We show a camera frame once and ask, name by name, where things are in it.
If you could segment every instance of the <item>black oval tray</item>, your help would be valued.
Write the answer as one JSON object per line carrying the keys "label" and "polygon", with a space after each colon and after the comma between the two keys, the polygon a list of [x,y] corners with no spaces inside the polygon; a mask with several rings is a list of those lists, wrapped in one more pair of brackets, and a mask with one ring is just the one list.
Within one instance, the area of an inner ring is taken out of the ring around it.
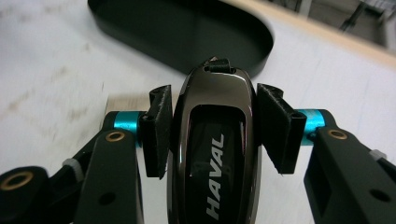
{"label": "black oval tray", "polygon": [[88,0],[88,5],[106,34],[184,74],[217,56],[252,77],[274,45],[262,21],[220,1]]}

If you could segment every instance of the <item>cyan metal spacer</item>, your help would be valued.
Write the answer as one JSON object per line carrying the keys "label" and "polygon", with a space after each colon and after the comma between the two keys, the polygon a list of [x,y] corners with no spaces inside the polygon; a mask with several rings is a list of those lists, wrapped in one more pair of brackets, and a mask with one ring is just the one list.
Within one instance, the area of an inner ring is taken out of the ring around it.
{"label": "cyan metal spacer", "polygon": [[114,120],[115,129],[131,132],[136,141],[136,147],[141,147],[139,139],[139,117],[142,111],[120,111]]}
{"label": "cyan metal spacer", "polygon": [[317,128],[326,126],[323,115],[317,109],[298,109],[297,111],[306,115],[306,124],[301,146],[313,146]]}

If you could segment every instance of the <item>screw hole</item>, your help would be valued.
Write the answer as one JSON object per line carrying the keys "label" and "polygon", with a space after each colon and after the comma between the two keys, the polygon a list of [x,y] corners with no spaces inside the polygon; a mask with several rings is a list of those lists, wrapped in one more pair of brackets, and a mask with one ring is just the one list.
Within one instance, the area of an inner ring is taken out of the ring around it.
{"label": "screw hole", "polygon": [[108,205],[114,202],[116,200],[116,195],[112,192],[105,193],[99,198],[99,204],[101,205]]}
{"label": "screw hole", "polygon": [[125,137],[125,133],[122,132],[114,132],[114,133],[110,133],[106,136],[106,140],[107,142],[118,142],[120,141],[122,138]]}
{"label": "screw hole", "polygon": [[2,190],[18,189],[33,179],[33,173],[30,171],[22,171],[15,175],[9,176],[0,186]]}
{"label": "screw hole", "polygon": [[390,202],[390,197],[384,191],[379,189],[371,189],[370,193],[373,197],[384,203]]}
{"label": "screw hole", "polygon": [[329,130],[329,136],[331,136],[333,138],[340,139],[340,140],[347,139],[347,135],[345,133],[338,131],[338,130]]}

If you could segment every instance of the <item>car key fob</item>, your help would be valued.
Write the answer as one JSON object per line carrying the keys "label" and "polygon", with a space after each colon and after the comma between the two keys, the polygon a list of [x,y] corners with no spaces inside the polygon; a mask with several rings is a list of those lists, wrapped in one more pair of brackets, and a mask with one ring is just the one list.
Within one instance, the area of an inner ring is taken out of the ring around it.
{"label": "car key fob", "polygon": [[168,161],[169,223],[254,223],[260,190],[256,93],[216,58],[194,69],[177,100]]}

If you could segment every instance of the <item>scratched white surface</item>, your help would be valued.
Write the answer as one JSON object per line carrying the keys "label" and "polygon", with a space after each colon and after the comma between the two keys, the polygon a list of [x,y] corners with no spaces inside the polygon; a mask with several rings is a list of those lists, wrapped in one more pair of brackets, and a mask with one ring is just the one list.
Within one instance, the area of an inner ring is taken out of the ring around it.
{"label": "scratched white surface", "polygon": [[[329,109],[395,163],[395,66],[265,20],[275,46],[254,84],[279,87],[295,108]],[[98,132],[109,95],[130,95],[135,109],[147,110],[150,90],[172,84],[177,96],[184,77],[101,33],[86,1],[0,1],[0,173],[39,165],[53,175]],[[310,150],[302,148],[296,174],[286,176],[264,153],[257,223],[313,222],[303,183]],[[167,223],[165,191],[165,180],[143,178],[146,223]]]}

